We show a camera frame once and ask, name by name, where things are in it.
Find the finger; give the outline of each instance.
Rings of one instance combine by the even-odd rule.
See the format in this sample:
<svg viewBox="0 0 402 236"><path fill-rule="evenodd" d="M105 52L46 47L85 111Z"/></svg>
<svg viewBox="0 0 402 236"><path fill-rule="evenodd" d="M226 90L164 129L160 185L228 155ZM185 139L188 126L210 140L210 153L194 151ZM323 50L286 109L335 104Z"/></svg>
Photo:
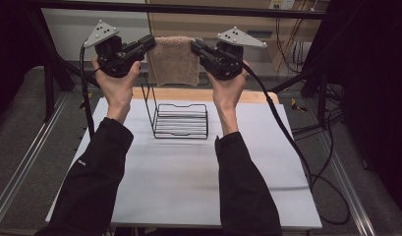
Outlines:
<svg viewBox="0 0 402 236"><path fill-rule="evenodd" d="M134 85L134 81L140 74L141 64L142 63L140 61L134 62L133 66L130 68L130 71L128 72L127 76L125 76L125 78L124 78L131 83L131 86Z"/></svg>
<svg viewBox="0 0 402 236"><path fill-rule="evenodd" d="M135 77L137 77L139 75L139 73L140 73L140 67L141 66L142 66L141 61L134 62L133 66L130 68L129 74L134 75Z"/></svg>
<svg viewBox="0 0 402 236"><path fill-rule="evenodd" d="M248 73L246 70L244 70L244 69L243 69L243 71L241 72L241 75L243 75L244 78L246 78L248 74L249 74L249 73Z"/></svg>
<svg viewBox="0 0 402 236"><path fill-rule="evenodd" d="M93 69L97 70L99 68L99 63L97 63L97 56L94 56L91 60Z"/></svg>
<svg viewBox="0 0 402 236"><path fill-rule="evenodd" d="M101 70L100 70L100 66L99 63L97 62L97 56L94 56L91 60L93 69L96 71L96 79L100 79L101 76L104 74Z"/></svg>

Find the wall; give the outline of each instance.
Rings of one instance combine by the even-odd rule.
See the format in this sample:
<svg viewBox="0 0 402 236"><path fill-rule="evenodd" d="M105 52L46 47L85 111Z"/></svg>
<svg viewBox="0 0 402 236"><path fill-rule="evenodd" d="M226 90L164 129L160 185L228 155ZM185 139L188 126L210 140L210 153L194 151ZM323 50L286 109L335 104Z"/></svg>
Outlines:
<svg viewBox="0 0 402 236"><path fill-rule="evenodd" d="M144 0L93 0L92 2L145 3ZM82 43L91 34L99 20L116 27L123 42L131 42L149 34L147 13L99 12L79 10L42 9L45 21L58 53L68 61L79 61ZM96 55L87 49L85 60Z"/></svg>

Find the aluminum rail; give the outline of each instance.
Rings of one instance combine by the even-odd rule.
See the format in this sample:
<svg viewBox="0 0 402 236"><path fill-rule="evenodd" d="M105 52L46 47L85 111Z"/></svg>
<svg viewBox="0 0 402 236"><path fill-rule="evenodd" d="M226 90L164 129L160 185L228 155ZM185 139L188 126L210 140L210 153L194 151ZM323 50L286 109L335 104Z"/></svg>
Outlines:
<svg viewBox="0 0 402 236"><path fill-rule="evenodd" d="M55 112L53 113L53 116L51 116L50 120L47 123L44 123L42 125L40 131L38 132L31 146L29 147L29 150L27 151L26 155L21 161L19 167L14 172L5 190L2 192L0 196L0 223L5 213L7 212L8 208L10 207L14 197L20 190L24 180L29 174L29 170L34 164L34 161L37 158L39 152L41 151L41 148L43 147L44 143L46 142L47 137L49 136L54 125L56 124L56 121L58 120L64 108L65 101L67 100L68 96L69 93L66 92L59 97L55 105Z"/></svg>
<svg viewBox="0 0 402 236"><path fill-rule="evenodd" d="M317 122L316 108L314 102L311 98L306 99L307 107L310 108L310 113L315 122ZM323 141L323 147L326 153L329 153L330 147L330 138L326 134L326 132L319 133ZM332 170L338 180L339 186L341 187L342 193L345 196L348 204L350 205L351 213L354 217L354 221L357 225L357 228L360 231L362 236L375 236L375 231L372 225L372 222L369 219L369 216L366 213L366 210L361 203L360 197L357 194L357 191L354 188L354 185L351 182L351 179L348 177L348 174L340 160L340 157L336 153L335 149L333 150L332 159L330 163Z"/></svg>
<svg viewBox="0 0 402 236"><path fill-rule="evenodd" d="M343 13L325 13L317 11L287 11L273 9L230 8L189 5L141 4L141 3L112 3L61 0L30 0L28 4L37 8L90 10L108 12L147 12L174 13L195 15L244 16L260 18L288 18L327 20L345 17Z"/></svg>

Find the wrist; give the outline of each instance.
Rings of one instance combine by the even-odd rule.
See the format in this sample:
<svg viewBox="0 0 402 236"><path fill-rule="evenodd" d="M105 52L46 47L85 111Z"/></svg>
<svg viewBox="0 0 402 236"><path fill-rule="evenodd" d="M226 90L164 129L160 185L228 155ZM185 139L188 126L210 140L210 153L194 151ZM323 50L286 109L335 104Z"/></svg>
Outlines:
<svg viewBox="0 0 402 236"><path fill-rule="evenodd" d="M130 104L125 105L125 106L118 106L118 107L117 106L109 106L106 117L108 117L110 119L114 119L121 124L124 124L129 111L130 111Z"/></svg>
<svg viewBox="0 0 402 236"><path fill-rule="evenodd" d="M224 136L239 131L235 109L218 110L218 115Z"/></svg>

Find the cloth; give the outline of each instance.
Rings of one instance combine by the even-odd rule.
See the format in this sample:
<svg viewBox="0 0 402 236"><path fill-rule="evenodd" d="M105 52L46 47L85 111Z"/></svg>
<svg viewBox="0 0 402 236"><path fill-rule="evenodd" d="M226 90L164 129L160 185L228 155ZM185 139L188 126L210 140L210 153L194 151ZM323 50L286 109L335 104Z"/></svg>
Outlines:
<svg viewBox="0 0 402 236"><path fill-rule="evenodd" d="M185 36L156 37L156 45L147 52L148 81L158 86L199 83L199 57L191 51L191 41Z"/></svg>
<svg viewBox="0 0 402 236"><path fill-rule="evenodd" d="M105 118L70 168L49 224L36 236L100 236L111 222L133 134Z"/></svg>
<svg viewBox="0 0 402 236"><path fill-rule="evenodd" d="M100 236L108 228L133 134L105 118L73 164L49 224L35 236ZM239 132L216 139L225 235L281 235L277 208Z"/></svg>
<svg viewBox="0 0 402 236"><path fill-rule="evenodd" d="M225 235L282 235L277 207L240 132L216 138Z"/></svg>

